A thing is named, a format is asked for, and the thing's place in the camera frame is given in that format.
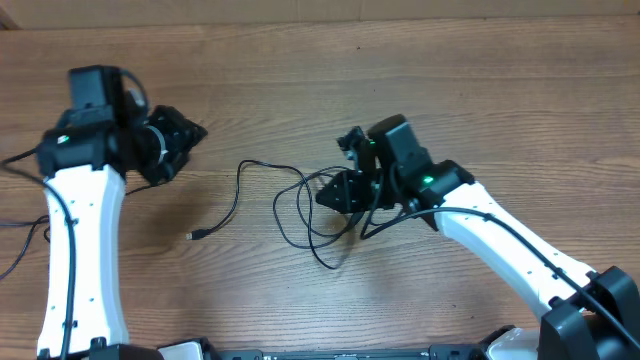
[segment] cable connector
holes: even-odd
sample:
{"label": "cable connector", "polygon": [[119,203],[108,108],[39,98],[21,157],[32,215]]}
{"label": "cable connector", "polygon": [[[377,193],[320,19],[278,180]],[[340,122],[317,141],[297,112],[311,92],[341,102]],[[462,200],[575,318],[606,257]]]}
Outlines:
{"label": "cable connector", "polygon": [[209,235],[208,229],[198,229],[188,233],[187,236],[185,236],[185,238],[187,240],[200,240],[206,237],[207,235]]}

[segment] wire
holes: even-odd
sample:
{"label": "wire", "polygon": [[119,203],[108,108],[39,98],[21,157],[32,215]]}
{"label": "wire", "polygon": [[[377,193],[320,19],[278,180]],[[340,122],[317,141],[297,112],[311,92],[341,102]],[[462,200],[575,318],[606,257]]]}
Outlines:
{"label": "wire", "polygon": [[360,231],[360,239],[364,240],[365,233],[367,232],[367,227],[371,224],[371,218],[373,218],[373,213],[378,208],[378,202],[380,201],[380,196],[382,195],[382,186],[384,185],[384,173],[380,173],[378,176],[378,183],[376,184],[376,195],[373,198],[373,203],[371,204],[371,209],[369,210],[369,216],[367,216],[367,220],[364,222],[364,226],[362,226],[362,230]]}
{"label": "wire", "polygon": [[[346,168],[344,166],[330,166],[328,168],[324,168],[324,169],[318,170],[318,171],[310,174],[309,176],[307,176],[306,179],[307,179],[307,181],[309,181],[309,180],[313,180],[313,179],[315,179],[316,177],[319,177],[319,176],[331,176],[330,174],[326,173],[326,171],[333,171],[333,170],[338,170],[338,169],[340,169],[340,170],[349,170],[348,168]],[[278,229],[280,230],[280,233],[282,234],[282,237],[284,238],[284,240],[289,245],[291,245],[291,246],[293,246],[293,247],[295,247],[297,249],[309,250],[310,248],[308,246],[298,245],[298,244],[292,242],[291,240],[289,240],[289,238],[287,238],[287,235],[285,234],[284,229],[282,228],[282,224],[280,223],[280,219],[278,217],[278,212],[276,210],[276,206],[277,206],[278,199],[280,198],[280,196],[283,195],[284,193],[294,189],[297,186],[298,187],[298,194],[297,194],[297,197],[296,197],[296,207],[297,207],[297,210],[298,210],[298,215],[300,216],[300,220],[302,220],[302,223],[304,224],[304,226],[308,227],[309,224],[304,219],[304,216],[302,215],[302,209],[300,207],[300,193],[302,192],[302,185],[303,184],[304,183],[302,182],[302,180],[300,180],[297,184],[289,186],[288,188],[280,191],[275,196],[275,198],[273,199],[273,216],[274,216],[274,218],[276,220],[276,225],[278,225]],[[323,247],[326,247],[326,246],[329,246],[329,245],[335,243],[342,235],[344,235],[345,233],[347,233],[348,231],[353,229],[358,224],[358,222],[360,222],[360,220],[362,219],[363,215],[364,215],[363,213],[355,213],[355,214],[351,215],[351,217],[347,221],[347,224],[345,225],[345,227],[342,230],[340,230],[337,233],[335,233],[335,234],[323,234],[323,233],[320,233],[319,231],[316,231],[312,227],[311,228],[311,232],[312,233],[314,233],[315,235],[318,235],[320,237],[329,238],[330,239],[329,241],[327,241],[325,243],[322,243],[320,245],[315,245],[316,249],[323,248]]]}
{"label": "wire", "polygon": [[156,185],[144,185],[144,186],[140,186],[140,187],[138,187],[138,188],[135,188],[135,189],[133,189],[133,190],[131,190],[131,191],[127,192],[126,194],[124,194],[124,196],[129,196],[129,195],[131,195],[131,194],[135,194],[135,193],[137,193],[137,192],[144,191],[144,190],[147,190],[147,189],[152,189],[152,188],[154,188],[154,187],[162,186],[162,185],[165,185],[165,184],[166,184],[166,182],[161,182],[161,183],[158,183],[158,184],[156,184]]}
{"label": "wire", "polygon": [[[69,208],[65,204],[64,199],[51,185],[41,181],[37,177],[25,171],[13,169],[8,166],[8,164],[12,162],[25,159],[35,153],[36,153],[36,148],[31,149],[20,155],[13,156],[3,160],[0,163],[0,166],[2,167],[2,169],[4,169],[5,171],[11,174],[22,176],[25,179],[45,188],[47,191],[51,193],[51,195],[53,195],[56,201],[58,201],[58,203],[60,204],[60,207],[62,208],[62,211],[64,212],[65,222],[67,223],[67,231],[69,233],[69,279],[67,284],[67,307],[65,311],[64,334],[62,338],[62,349],[60,350],[60,359],[66,360],[69,354],[71,329],[73,327],[73,301],[74,301],[74,295],[75,295],[75,289],[76,289],[76,286],[75,286],[76,285],[76,238],[75,238],[75,232],[73,231],[74,220],[71,218],[71,212],[69,211]],[[25,252],[29,243],[30,243],[30,240],[27,243],[25,243],[25,248],[24,248]]]}
{"label": "wire", "polygon": [[[398,211],[398,213],[396,214],[396,216],[394,216],[393,218],[394,218],[394,219],[395,219],[395,218],[399,218],[399,217],[400,217],[400,216],[402,216],[402,215],[404,215],[404,209],[400,209],[400,210]],[[369,221],[369,225],[373,225],[373,226],[381,226],[382,224],[384,224],[384,223],[377,223],[377,222],[374,222],[374,221],[373,221],[373,219],[372,219],[371,221]]]}
{"label": "wire", "polygon": [[22,257],[24,256],[24,254],[27,252],[27,249],[29,248],[29,244],[31,243],[31,239],[33,238],[33,234],[36,230],[36,228],[38,227],[38,225],[40,224],[45,224],[47,223],[47,221],[42,221],[44,218],[48,218],[48,215],[45,216],[41,216],[38,218],[38,220],[31,222],[31,230],[29,230],[29,235],[27,235],[27,241],[25,241],[24,246],[22,247],[22,251],[20,251],[20,254],[18,255],[18,257],[16,258],[16,260],[13,262],[13,264],[11,264],[11,266],[9,266],[9,268],[3,272],[2,274],[0,274],[0,280],[4,280],[4,278],[6,278],[12,271],[13,269],[16,268],[16,266],[18,266],[18,263],[20,262],[20,260],[22,260]]}
{"label": "wire", "polygon": [[45,239],[48,243],[51,243],[51,236],[50,236],[50,233],[51,233],[51,227],[50,227],[50,226],[47,226],[47,228],[46,228],[46,229],[44,229],[44,231],[42,232],[42,237],[44,237],[44,239]]}
{"label": "wire", "polygon": [[44,224],[49,222],[48,219],[48,215],[43,215],[41,217],[38,218],[38,220],[36,221],[24,221],[24,222],[13,222],[13,223],[0,223],[0,227],[27,227],[27,226],[31,226],[31,225],[38,225],[38,224]]}
{"label": "wire", "polygon": [[[278,228],[280,229],[280,232],[282,233],[282,235],[283,235],[283,237],[285,238],[285,240],[287,241],[287,243],[289,243],[289,245],[291,245],[291,246],[293,246],[293,247],[296,247],[296,248],[299,248],[299,249],[305,249],[305,248],[306,248],[306,249],[310,249],[310,250],[311,250],[311,253],[313,254],[313,256],[316,258],[316,260],[318,260],[318,262],[319,262],[322,266],[324,266],[325,268],[330,269],[330,270],[336,270],[338,267],[331,266],[331,265],[327,264],[326,262],[324,262],[324,261],[320,258],[320,256],[319,256],[319,255],[318,255],[318,253],[316,252],[316,249],[318,248],[318,246],[314,245],[314,243],[313,243],[313,237],[312,237],[312,234],[314,233],[314,231],[312,231],[312,226],[311,226],[311,219],[313,218],[313,194],[312,194],[312,192],[311,192],[311,187],[309,186],[308,177],[304,176],[304,174],[303,174],[300,170],[298,170],[297,168],[295,168],[295,167],[293,167],[293,166],[289,166],[289,165],[274,165],[274,164],[269,164],[269,163],[266,163],[266,162],[263,162],[263,161],[258,161],[258,160],[242,160],[242,161],[240,162],[240,164],[238,164],[238,169],[237,169],[237,171],[236,171],[236,194],[235,194],[235,198],[234,198],[234,200],[233,200],[233,204],[231,205],[231,210],[229,210],[229,212],[228,212],[228,213],[227,213],[227,214],[222,218],[222,220],[220,220],[220,222],[219,222],[218,224],[216,224],[215,226],[213,226],[213,227],[211,227],[211,228],[208,228],[208,229],[198,229],[198,230],[194,230],[194,231],[192,231],[191,233],[187,234],[187,236],[186,236],[187,240],[200,240],[200,239],[202,239],[202,238],[204,238],[204,237],[206,237],[206,236],[208,236],[208,235],[211,235],[212,233],[214,233],[214,232],[216,232],[216,231],[220,230],[220,229],[221,229],[221,228],[222,228],[222,227],[227,223],[227,221],[231,218],[231,215],[234,213],[234,211],[235,211],[235,209],[236,209],[236,206],[238,205],[238,197],[239,197],[239,195],[240,195],[240,173],[242,172],[242,169],[243,169],[243,167],[242,167],[242,166],[243,166],[244,164],[247,164],[247,163],[254,164],[254,165],[259,165],[259,166],[264,166],[264,167],[268,167],[268,168],[273,168],[273,169],[286,169],[286,170],[291,170],[291,171],[295,172],[296,174],[298,174],[298,175],[300,176],[300,179],[301,179],[301,180],[300,180],[300,182],[298,182],[298,183],[296,183],[295,185],[293,185],[293,186],[291,186],[291,187],[289,187],[289,188],[285,189],[284,191],[281,191],[281,192],[280,192],[280,193],[278,193],[278,195],[276,195],[276,197],[274,198],[274,201],[273,201],[273,210],[274,210],[274,216],[275,216],[275,218],[276,218],[276,223],[278,224]],[[312,175],[313,175],[313,176],[314,176],[314,178],[315,178],[315,177],[317,177],[317,176],[320,176],[320,175],[319,175],[320,173],[323,173],[323,172],[328,171],[328,170],[333,169],[333,168],[337,168],[337,167],[333,167],[333,166],[332,166],[332,167],[329,167],[329,168],[326,168],[326,169],[322,169],[322,170],[317,171],[316,173],[314,173],[314,174],[312,174]],[[285,235],[285,233],[284,233],[284,230],[283,230],[283,228],[282,228],[282,224],[280,224],[280,220],[279,220],[279,218],[278,218],[277,211],[276,211],[276,204],[277,204],[277,200],[278,200],[278,198],[280,197],[280,195],[282,195],[282,194],[283,194],[284,192],[286,192],[286,191],[289,191],[289,190],[291,190],[291,189],[294,189],[296,186],[302,186],[302,185],[304,185],[304,186],[306,187],[306,189],[307,189],[307,195],[308,195],[308,197],[309,197],[309,215],[308,215],[308,218],[307,218],[307,226],[306,226],[306,227],[307,227],[307,238],[308,238],[308,241],[309,241],[309,247],[308,247],[308,248],[307,248],[307,247],[302,247],[301,245],[297,245],[297,244],[295,244],[295,243],[291,242],[291,241],[286,237],[286,235]],[[357,219],[358,217],[354,214],[354,215],[352,216],[352,219],[353,219],[353,218],[356,218],[356,219]],[[354,226],[354,225],[355,225],[355,223],[352,225],[352,222],[353,222],[353,220],[350,220],[350,221],[347,223],[347,227],[349,227],[349,226]],[[328,245],[330,245],[332,242],[335,242],[335,241],[337,240],[337,238],[336,238],[336,239],[329,240],[329,242],[328,242],[328,243],[321,244],[321,245],[320,245],[320,247],[324,247],[324,246],[328,246]]]}
{"label": "wire", "polygon": [[377,227],[374,230],[371,230],[369,233],[361,237],[363,240],[368,239],[380,233],[381,231],[384,231],[405,220],[415,219],[419,216],[441,213],[441,212],[453,212],[453,213],[479,216],[483,218],[484,221],[491,221],[496,225],[502,227],[508,233],[513,235],[513,237],[515,237],[518,241],[520,241],[546,267],[551,269],[551,271],[553,271],[554,274],[556,274],[559,278],[561,278],[562,280],[564,280],[564,282],[566,282],[569,286],[571,286],[586,301],[586,303],[591,306],[591,309],[589,310],[597,314],[600,314],[602,317],[604,317],[620,333],[620,335],[622,335],[622,337],[625,338],[625,340],[627,340],[637,350],[640,350],[640,343],[633,337],[633,335],[631,335],[631,333],[629,333],[629,331],[618,321],[618,319],[615,318],[615,316],[613,316],[602,304],[600,304],[600,302],[598,302],[598,300],[593,298],[593,296],[591,296],[586,290],[584,290],[580,285],[578,285],[575,281],[573,281],[567,274],[565,274],[562,268],[555,266],[553,262],[551,262],[551,260],[545,257],[535,246],[533,246],[527,239],[525,239],[524,236],[522,236],[520,233],[518,233],[515,229],[513,229],[504,221],[496,218],[493,214],[483,213],[481,211],[477,211],[473,209],[458,208],[458,207],[440,207],[435,209],[421,210],[421,211],[417,211],[412,214],[407,214],[402,217],[388,221],[387,223]]}

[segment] white plastic casing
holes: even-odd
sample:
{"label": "white plastic casing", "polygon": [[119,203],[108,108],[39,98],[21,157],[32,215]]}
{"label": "white plastic casing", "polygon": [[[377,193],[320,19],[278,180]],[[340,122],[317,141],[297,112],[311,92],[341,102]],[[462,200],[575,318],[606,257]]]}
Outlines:
{"label": "white plastic casing", "polygon": [[489,360],[538,360],[540,331],[511,329],[491,343]]}
{"label": "white plastic casing", "polygon": [[[77,224],[76,287],[69,353],[88,350],[91,339],[104,337],[107,345],[126,344],[129,333],[120,304],[118,279],[118,222],[125,182],[110,166],[92,170],[91,165],[60,170],[49,179],[65,200]],[[47,192],[51,223],[49,297],[38,339],[38,353],[49,349],[60,356],[67,304],[69,237],[64,213]]]}
{"label": "white plastic casing", "polygon": [[[509,215],[479,184],[462,185],[445,196],[442,207],[462,207],[491,213],[526,238],[546,258],[578,285],[589,283],[589,265],[572,259],[549,245],[525,225]],[[556,279],[531,251],[506,230],[479,216],[441,212],[435,214],[438,230],[479,256],[511,286],[537,317],[551,310],[549,301],[558,296],[567,299],[575,293],[562,279]]]}
{"label": "white plastic casing", "polygon": [[202,346],[195,341],[158,349],[165,360],[203,360]]}

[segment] wooden desk surface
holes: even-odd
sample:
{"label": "wooden desk surface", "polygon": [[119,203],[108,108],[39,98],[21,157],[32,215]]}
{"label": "wooden desk surface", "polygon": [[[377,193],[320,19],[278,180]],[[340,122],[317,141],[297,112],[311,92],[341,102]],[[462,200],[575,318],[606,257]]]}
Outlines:
{"label": "wooden desk surface", "polygon": [[[335,138],[396,113],[434,159],[465,166],[550,243],[640,279],[640,17],[2,32],[0,155],[33,147],[69,104],[66,71],[95,63],[129,68],[153,103],[209,130],[173,183],[123,206],[121,293],[137,344],[419,347],[534,327],[485,264],[419,221],[341,240],[320,253],[348,260],[323,269],[277,231],[272,198],[296,181],[282,171],[247,169],[233,221],[184,240],[227,212],[242,159],[307,172],[347,164]],[[0,197],[2,220],[45,211],[38,188],[6,174]],[[281,211],[303,242],[292,199]],[[317,213],[321,228],[342,223]],[[2,268],[25,235],[0,232]],[[38,235],[0,283],[3,359],[35,354],[48,256]]]}

